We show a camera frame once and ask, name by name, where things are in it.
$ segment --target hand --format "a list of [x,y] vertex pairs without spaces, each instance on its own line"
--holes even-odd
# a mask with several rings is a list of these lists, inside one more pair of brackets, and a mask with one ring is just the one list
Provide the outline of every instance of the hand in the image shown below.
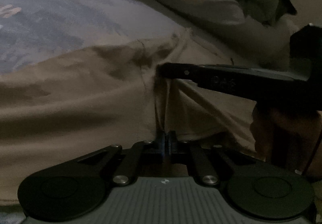
[[[256,106],[253,110],[251,132],[255,139],[256,152],[268,160],[272,150],[275,126],[286,130],[291,136],[300,136],[303,145],[298,170],[303,171],[321,133],[322,119],[320,114],[312,112],[291,117],[273,108],[268,109],[267,112],[262,112]],[[316,152],[307,175],[322,177],[322,144]]]

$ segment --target small logo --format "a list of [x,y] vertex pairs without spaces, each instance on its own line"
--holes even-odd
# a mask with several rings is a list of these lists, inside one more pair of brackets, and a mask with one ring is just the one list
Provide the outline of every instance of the small logo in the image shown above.
[[222,90],[233,92],[235,91],[236,82],[234,79],[220,78],[214,76],[211,78],[211,86],[213,88],[221,88]]
[[163,180],[161,180],[161,183],[162,184],[168,184],[170,182],[170,180],[167,180],[167,179],[163,179]]

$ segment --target finger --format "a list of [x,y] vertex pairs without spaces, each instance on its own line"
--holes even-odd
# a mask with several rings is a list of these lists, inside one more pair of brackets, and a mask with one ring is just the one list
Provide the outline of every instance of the finger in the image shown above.
[[250,131],[255,140],[255,150],[262,156],[269,156],[273,142],[273,123],[256,107],[253,110],[253,123]]

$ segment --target ribbed plastic panel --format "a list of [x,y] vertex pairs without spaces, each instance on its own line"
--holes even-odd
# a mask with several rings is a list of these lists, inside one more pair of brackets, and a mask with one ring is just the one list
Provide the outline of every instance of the ribbed plastic panel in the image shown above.
[[[24,224],[43,221],[27,218]],[[138,178],[114,188],[95,211],[68,224],[260,224],[232,209],[215,188],[202,187],[192,177]],[[310,224],[304,218],[286,221]]]

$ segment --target black device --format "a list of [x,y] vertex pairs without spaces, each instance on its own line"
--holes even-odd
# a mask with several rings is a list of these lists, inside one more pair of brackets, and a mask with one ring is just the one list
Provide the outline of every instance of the black device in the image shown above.
[[[165,160],[189,176],[142,175]],[[314,191],[301,175],[215,145],[160,133],[41,170],[19,186],[24,224],[315,223]]]
[[[276,72],[233,65],[193,65],[165,63],[158,68],[161,77],[186,79],[198,87],[257,101],[262,111],[275,107],[288,114],[312,114],[322,110],[322,28],[309,24],[290,37],[290,57],[302,60],[300,72]],[[303,170],[305,174],[322,140],[317,140]],[[295,170],[301,138],[275,127],[271,163]],[[286,165],[289,158],[293,164]]]

